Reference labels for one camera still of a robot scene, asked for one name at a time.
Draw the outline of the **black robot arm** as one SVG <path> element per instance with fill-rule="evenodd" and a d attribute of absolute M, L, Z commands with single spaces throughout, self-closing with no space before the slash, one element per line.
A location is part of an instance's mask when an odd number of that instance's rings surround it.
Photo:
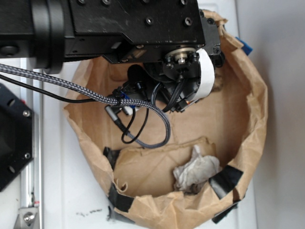
<path fill-rule="evenodd" d="M 195 0 L 3 0 L 1 58 L 29 58 L 59 73 L 65 62 L 103 57 L 132 67 L 125 92 L 144 83 L 166 109 L 183 111 L 206 97 L 224 63 L 215 20 Z"/>

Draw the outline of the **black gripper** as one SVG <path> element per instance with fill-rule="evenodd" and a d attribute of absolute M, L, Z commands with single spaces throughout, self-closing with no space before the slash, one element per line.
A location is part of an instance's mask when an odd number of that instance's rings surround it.
<path fill-rule="evenodd" d="M 224 64 L 218 26 L 200 10 L 205 44 L 198 50 L 178 48 L 166 54 L 163 62 L 131 65 L 128 80 L 113 90 L 112 97 L 165 104 L 163 112 L 183 112 L 207 97 L 213 90 L 216 69 Z"/>

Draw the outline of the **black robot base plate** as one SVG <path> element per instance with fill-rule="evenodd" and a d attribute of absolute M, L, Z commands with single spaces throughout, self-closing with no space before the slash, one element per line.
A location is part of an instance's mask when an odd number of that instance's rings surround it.
<path fill-rule="evenodd" d="M 0 190 L 32 161 L 34 111 L 0 85 Z"/>

